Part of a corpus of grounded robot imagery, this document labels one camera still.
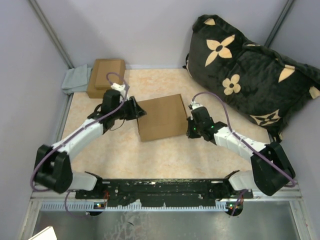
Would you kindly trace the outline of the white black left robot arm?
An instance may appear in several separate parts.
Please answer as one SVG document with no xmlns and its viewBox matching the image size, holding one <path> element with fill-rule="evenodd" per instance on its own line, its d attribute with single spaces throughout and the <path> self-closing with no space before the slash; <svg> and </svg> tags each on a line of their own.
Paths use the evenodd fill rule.
<svg viewBox="0 0 320 240">
<path fill-rule="evenodd" d="M 44 191 L 58 194 L 68 191 L 86 191 L 92 198 L 103 195 L 104 186 L 98 183 L 99 176 L 89 172 L 74 172 L 72 160 L 92 141 L 109 131 L 117 120 L 136 120 L 147 113 L 134 96 L 110 89 L 104 93 L 101 104 L 89 114 L 84 123 L 66 138 L 52 145 L 43 144 L 36 153 L 34 170 L 30 178 L 31 188 L 35 184 Z"/>
</svg>

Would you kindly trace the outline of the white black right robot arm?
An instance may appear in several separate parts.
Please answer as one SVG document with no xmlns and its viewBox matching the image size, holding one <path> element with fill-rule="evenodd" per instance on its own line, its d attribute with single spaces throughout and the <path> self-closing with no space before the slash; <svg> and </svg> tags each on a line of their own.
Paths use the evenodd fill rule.
<svg viewBox="0 0 320 240">
<path fill-rule="evenodd" d="M 252 140 L 230 129 L 229 125 L 215 122 L 206 107 L 189 105 L 187 136 L 203 138 L 216 146 L 224 147 L 251 164 L 251 170 L 237 171 L 228 176 L 223 193 L 236 197 L 242 190 L 259 189 L 267 196 L 274 195 L 283 187 L 295 186 L 296 173 L 282 146 L 274 141 L 263 143 Z"/>
</svg>

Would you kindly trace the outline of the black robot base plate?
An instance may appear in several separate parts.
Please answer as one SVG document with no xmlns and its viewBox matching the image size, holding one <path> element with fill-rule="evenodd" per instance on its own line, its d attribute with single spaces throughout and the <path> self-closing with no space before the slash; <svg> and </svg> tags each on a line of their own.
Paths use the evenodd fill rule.
<svg viewBox="0 0 320 240">
<path fill-rule="evenodd" d="M 228 178 L 99 179 L 93 190 L 77 190 L 78 200 L 106 200 L 109 207 L 214 207 L 216 201 L 239 197 Z"/>
</svg>

